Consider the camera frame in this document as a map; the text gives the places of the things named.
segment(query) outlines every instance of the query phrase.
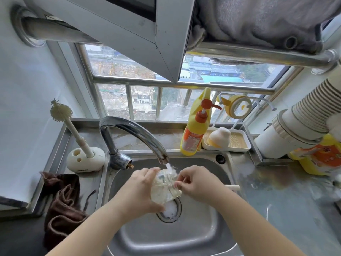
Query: sink drain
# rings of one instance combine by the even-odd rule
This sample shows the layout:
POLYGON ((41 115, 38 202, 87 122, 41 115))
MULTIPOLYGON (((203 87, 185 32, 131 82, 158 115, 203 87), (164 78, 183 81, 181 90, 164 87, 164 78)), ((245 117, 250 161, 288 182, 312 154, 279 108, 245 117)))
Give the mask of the sink drain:
POLYGON ((179 216, 181 215, 181 202, 179 198, 176 198, 172 201, 168 201, 164 204, 165 211, 157 213, 156 215, 162 222, 165 223, 173 223, 178 220, 179 216))

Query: hand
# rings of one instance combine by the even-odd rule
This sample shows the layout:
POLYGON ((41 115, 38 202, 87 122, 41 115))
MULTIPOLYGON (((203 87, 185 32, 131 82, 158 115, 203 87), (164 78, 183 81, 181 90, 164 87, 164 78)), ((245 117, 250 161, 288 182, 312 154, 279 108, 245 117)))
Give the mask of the hand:
POLYGON ((121 213, 123 222, 127 223, 146 213, 159 213, 165 210, 162 205, 150 199, 151 185, 159 171, 159 167, 134 171, 109 202, 115 205, 115 211, 121 213))
POLYGON ((215 207, 215 199, 219 193, 226 189, 217 176, 205 167, 197 165, 183 169, 174 186, 195 200, 213 207, 215 207))

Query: white brush holder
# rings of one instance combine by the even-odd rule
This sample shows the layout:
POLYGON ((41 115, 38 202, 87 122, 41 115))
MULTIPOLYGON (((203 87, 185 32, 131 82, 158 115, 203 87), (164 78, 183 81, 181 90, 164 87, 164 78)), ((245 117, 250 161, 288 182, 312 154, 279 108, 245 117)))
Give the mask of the white brush holder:
POLYGON ((80 148, 72 150, 66 159, 67 168, 75 173, 100 171, 105 163, 105 153, 98 147, 90 147, 95 154, 92 158, 87 158, 80 148))

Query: gray cloth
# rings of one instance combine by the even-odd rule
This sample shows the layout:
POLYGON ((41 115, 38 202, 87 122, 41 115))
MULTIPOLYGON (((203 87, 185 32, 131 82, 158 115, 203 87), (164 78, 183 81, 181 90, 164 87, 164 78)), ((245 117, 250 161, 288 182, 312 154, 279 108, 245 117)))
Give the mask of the gray cloth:
POLYGON ((204 28, 218 41, 319 53, 321 24, 341 11, 341 0, 197 0, 197 5, 188 50, 203 40, 204 28))

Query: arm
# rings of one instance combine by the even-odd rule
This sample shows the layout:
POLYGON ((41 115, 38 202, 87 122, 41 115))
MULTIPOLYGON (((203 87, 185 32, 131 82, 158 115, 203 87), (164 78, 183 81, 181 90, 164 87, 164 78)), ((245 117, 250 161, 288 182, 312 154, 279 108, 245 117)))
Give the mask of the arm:
POLYGON ((122 225, 146 213, 163 211, 150 199, 150 190, 160 168, 135 171, 107 204, 93 213, 46 256, 101 255, 122 225))
POLYGON ((175 186, 192 198, 214 207, 224 217, 245 256, 305 256, 205 167, 191 166, 183 169, 175 186))

